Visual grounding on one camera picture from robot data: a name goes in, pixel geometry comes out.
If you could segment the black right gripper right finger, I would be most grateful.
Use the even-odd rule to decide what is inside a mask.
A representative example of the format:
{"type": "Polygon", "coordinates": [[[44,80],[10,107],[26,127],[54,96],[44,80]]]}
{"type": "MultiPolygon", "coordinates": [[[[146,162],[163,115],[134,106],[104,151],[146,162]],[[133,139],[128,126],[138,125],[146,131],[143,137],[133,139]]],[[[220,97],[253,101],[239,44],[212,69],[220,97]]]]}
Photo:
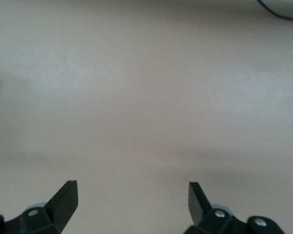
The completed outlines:
{"type": "Polygon", "coordinates": [[[188,209],[193,225],[184,234],[283,234],[267,217],[251,216],[244,223],[227,207],[211,205],[198,182],[189,183],[188,209]]]}

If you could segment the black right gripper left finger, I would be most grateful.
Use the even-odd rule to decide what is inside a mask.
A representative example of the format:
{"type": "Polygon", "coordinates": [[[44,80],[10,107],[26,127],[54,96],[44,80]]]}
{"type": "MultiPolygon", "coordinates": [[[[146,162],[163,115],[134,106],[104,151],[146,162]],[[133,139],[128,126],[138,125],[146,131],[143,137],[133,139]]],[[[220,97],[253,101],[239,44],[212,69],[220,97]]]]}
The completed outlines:
{"type": "Polygon", "coordinates": [[[30,206],[5,221],[0,215],[0,234],[62,234],[78,206],[78,184],[67,181],[47,203],[30,206]]]}

